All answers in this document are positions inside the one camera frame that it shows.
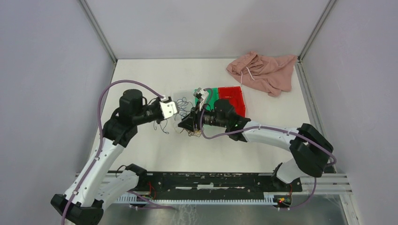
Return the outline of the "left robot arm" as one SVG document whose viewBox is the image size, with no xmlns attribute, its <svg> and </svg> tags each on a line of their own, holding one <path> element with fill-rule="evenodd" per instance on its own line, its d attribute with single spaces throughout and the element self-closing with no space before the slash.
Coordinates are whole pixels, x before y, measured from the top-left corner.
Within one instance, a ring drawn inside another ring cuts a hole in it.
<svg viewBox="0 0 398 225">
<path fill-rule="evenodd" d="M 138 126 L 161 122 L 176 114 L 178 109 L 171 97 L 158 95 L 149 104 L 137 89 L 126 90 L 110 119 L 99 127 L 100 142 L 81 173 L 64 194 L 55 194 L 51 205 L 76 225 L 97 225 L 105 210 L 117 198 L 134 188 L 143 190 L 148 184 L 145 169 L 127 169 L 113 181 L 101 187 L 111 165 L 137 134 Z"/>
</svg>

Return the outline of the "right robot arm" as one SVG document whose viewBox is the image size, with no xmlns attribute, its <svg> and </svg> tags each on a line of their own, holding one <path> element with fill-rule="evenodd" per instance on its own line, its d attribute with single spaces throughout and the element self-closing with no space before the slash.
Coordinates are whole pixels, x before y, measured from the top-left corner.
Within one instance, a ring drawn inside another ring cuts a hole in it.
<svg viewBox="0 0 398 225">
<path fill-rule="evenodd" d="M 234 141 L 263 143 L 286 150 L 292 159 L 280 163 L 273 172 L 271 186 L 284 191 L 290 183 L 301 176 L 320 178 L 325 168 L 336 162 L 331 143 L 311 124 L 300 127 L 266 126 L 236 113 L 228 100 L 219 99 L 213 109 L 207 104 L 196 105 L 178 123 L 178 127 L 191 132 L 204 132 L 203 126 L 225 128 L 225 132 L 206 139 L 228 136 Z"/>
</svg>

